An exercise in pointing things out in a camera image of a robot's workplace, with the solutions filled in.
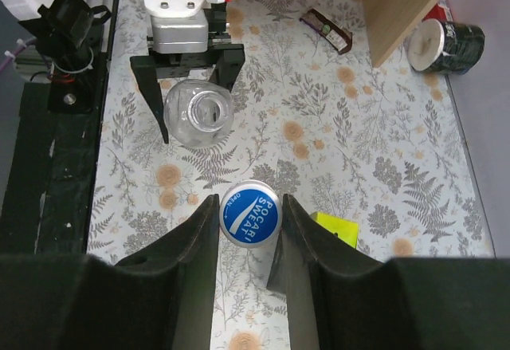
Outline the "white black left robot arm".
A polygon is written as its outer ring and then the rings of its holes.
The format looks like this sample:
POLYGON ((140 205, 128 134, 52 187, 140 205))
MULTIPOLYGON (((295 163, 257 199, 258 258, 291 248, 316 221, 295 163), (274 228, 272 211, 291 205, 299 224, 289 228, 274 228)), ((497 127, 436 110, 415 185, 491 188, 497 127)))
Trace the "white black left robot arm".
MULTIPOLYGON (((230 0, 144 0, 151 17, 149 53, 130 60, 143 98, 159 123, 163 140, 169 140, 163 119, 163 102, 156 100, 157 79, 184 77, 194 69, 214 68, 210 82, 231 90, 245 51, 227 35, 226 4, 230 0)), ((49 110, 89 113, 95 80, 88 34, 112 17, 105 6, 91 7, 85 0, 2 0, 18 23, 35 38, 36 50, 53 60, 63 78, 52 82, 49 110)))

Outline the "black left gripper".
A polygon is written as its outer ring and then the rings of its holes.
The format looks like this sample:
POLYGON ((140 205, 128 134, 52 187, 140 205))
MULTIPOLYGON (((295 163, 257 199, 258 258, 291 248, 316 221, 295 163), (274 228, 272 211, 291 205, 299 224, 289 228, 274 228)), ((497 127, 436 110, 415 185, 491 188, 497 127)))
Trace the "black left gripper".
POLYGON ((168 144, 158 79, 188 77, 192 70, 214 67, 209 82, 231 91, 245 63, 245 48, 243 44, 234 44, 227 34, 211 34, 208 50, 203 53, 156 53, 154 44, 153 37, 147 37, 151 56, 132 56, 130 66, 140 93, 158 123, 163 142, 168 144))

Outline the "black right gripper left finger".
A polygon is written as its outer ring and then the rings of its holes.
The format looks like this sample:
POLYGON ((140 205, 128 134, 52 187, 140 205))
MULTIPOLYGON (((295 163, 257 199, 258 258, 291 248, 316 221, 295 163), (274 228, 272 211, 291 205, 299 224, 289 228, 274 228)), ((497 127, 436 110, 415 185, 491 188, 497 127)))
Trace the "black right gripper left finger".
POLYGON ((109 265, 89 255, 1 258, 4 349, 207 349, 214 312, 219 197, 109 265))

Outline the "clear plastic bottle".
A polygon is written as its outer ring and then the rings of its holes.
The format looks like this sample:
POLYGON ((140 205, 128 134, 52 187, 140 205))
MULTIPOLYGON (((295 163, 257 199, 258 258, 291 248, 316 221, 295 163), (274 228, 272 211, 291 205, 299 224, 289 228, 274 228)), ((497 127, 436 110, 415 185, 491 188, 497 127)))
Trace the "clear plastic bottle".
POLYGON ((234 121, 231 92, 198 79, 174 85, 163 103, 169 134, 186 147, 210 147, 230 133, 234 121))

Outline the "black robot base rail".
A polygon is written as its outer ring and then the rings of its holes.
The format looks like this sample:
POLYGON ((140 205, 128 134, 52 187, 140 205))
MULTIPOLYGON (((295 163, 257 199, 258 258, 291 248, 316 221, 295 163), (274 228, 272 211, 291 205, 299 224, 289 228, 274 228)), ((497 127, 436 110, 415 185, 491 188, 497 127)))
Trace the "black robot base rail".
POLYGON ((1 212, 3 254, 86 251, 119 3, 100 5, 105 5, 112 17, 88 34, 94 57, 90 74, 95 80, 89 113, 51 112, 52 82, 63 74, 50 57, 36 50, 31 33, 30 39, 20 44, 20 49, 35 49, 42 71, 28 80, 22 92, 1 212))

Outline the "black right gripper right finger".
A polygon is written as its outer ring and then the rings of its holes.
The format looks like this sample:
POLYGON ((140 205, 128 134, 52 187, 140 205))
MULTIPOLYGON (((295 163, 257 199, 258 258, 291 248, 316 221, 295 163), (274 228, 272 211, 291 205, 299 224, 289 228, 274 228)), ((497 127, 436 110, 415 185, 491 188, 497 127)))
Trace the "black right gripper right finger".
POLYGON ((509 262, 379 262, 283 199, 283 268, 294 349, 506 349, 509 262))

